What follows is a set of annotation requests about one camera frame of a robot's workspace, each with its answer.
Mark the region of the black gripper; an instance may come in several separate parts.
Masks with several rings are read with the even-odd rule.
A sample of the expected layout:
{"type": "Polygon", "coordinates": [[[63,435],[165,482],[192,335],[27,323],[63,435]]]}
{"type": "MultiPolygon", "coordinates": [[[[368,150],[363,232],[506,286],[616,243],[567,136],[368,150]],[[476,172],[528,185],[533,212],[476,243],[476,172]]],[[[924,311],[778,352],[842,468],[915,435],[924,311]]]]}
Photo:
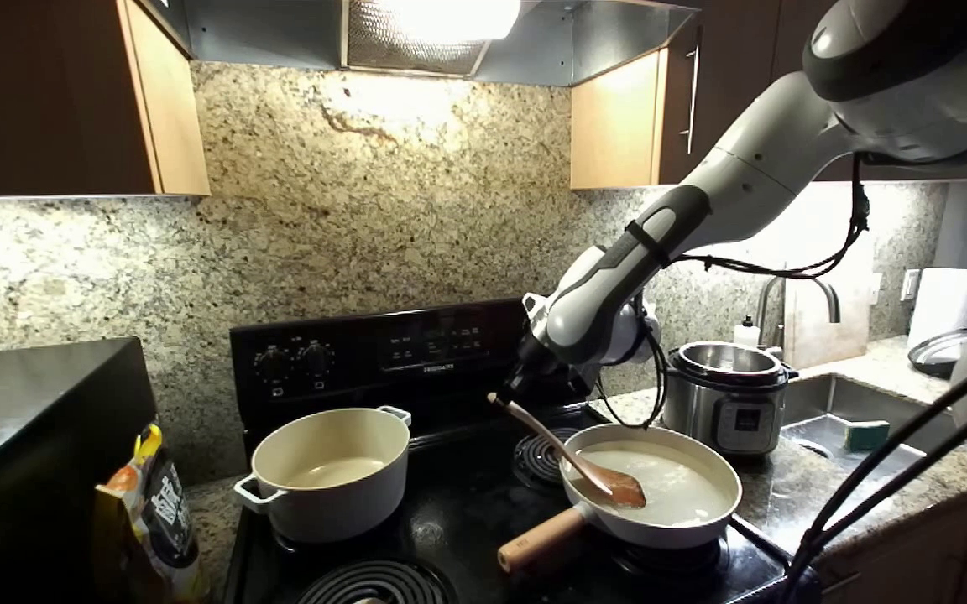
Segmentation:
{"type": "Polygon", "coordinates": [[[548,345],[525,335],[510,376],[502,387],[504,401],[525,409],[567,405],[591,397],[591,381],[563,364],[548,345]]]}

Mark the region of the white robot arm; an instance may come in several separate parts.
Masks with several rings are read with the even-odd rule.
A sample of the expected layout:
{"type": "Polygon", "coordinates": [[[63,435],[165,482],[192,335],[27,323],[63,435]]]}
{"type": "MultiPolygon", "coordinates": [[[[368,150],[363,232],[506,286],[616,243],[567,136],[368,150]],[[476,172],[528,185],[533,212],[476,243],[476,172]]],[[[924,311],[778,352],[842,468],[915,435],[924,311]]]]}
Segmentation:
{"type": "Polygon", "coordinates": [[[528,335],[506,398],[567,370],[640,349],[631,294],[692,247],[760,236],[832,160],[906,165],[967,159],[967,0],[835,0],[811,34],[803,66],[773,80],[665,194],[528,303],[528,335]]]}

